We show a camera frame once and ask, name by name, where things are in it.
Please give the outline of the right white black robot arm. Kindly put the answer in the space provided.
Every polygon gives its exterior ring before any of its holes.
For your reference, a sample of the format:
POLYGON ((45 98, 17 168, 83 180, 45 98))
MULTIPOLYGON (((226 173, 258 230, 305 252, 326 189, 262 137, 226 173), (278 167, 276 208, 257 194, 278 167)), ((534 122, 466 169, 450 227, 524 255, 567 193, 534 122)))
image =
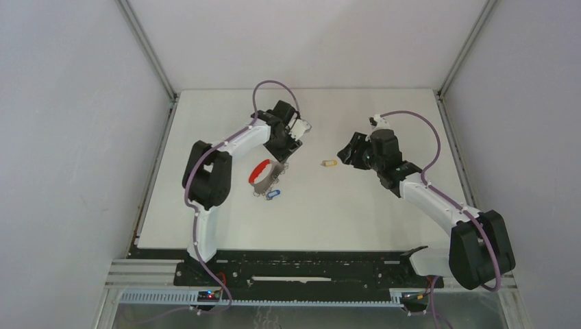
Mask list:
POLYGON ((345 165, 375 171, 384 188, 421 210, 450 237, 447 249, 419 247, 404 256, 407 263, 399 266, 398 276, 406 286, 440 276, 473 290, 516 267, 504 218, 439 195, 422 178, 423 171, 403 159, 394 131, 356 132, 337 156, 345 165))

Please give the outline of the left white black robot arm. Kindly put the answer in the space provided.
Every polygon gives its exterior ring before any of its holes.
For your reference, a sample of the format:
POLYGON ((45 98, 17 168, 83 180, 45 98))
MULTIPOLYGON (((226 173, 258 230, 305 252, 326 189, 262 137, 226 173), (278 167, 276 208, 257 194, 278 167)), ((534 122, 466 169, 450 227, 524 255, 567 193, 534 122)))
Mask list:
POLYGON ((216 266, 208 261, 217 252, 217 210, 230 194, 234 161, 263 146, 271 156, 251 172, 249 184, 255 195, 268 195, 311 128, 297 108, 279 100, 272 109, 255 110, 250 122, 230 137, 215 143, 197 141, 192 146, 182 186, 184 201, 194 210, 187 252, 197 260, 190 276, 198 284, 209 285, 217 276, 216 266))

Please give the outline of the yellow key tag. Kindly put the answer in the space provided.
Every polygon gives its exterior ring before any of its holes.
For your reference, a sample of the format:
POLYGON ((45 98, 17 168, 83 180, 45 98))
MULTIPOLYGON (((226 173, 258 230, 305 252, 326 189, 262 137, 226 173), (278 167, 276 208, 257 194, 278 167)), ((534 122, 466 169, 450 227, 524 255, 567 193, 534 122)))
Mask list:
POLYGON ((336 160, 323 160, 321 166, 323 167, 333 167, 336 166, 338 162, 336 160))

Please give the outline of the blue key tag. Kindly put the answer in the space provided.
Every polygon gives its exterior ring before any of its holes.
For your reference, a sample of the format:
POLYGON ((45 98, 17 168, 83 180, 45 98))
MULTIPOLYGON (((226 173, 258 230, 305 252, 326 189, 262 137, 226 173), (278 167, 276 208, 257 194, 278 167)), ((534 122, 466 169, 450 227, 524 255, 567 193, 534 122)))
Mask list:
POLYGON ((281 194, 281 191, 280 191, 280 190, 278 190, 278 189, 276 189, 276 190, 269 191, 269 192, 268 192, 268 193, 265 195, 265 197, 266 197, 266 199, 267 199, 267 200, 272 200, 274 197, 277 197, 277 196, 279 196, 280 194, 281 194))

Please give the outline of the metal key holder red handle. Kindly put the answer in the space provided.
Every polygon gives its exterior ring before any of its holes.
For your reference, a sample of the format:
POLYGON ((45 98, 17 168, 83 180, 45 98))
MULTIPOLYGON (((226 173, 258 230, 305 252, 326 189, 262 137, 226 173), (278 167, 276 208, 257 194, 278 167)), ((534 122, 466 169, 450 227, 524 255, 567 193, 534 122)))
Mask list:
POLYGON ((267 198, 268 193, 273 190, 273 186, 279 182, 279 177, 286 172, 287 168, 288 163, 272 159, 266 159, 257 164, 248 178, 248 183, 253 189, 253 196, 267 198))

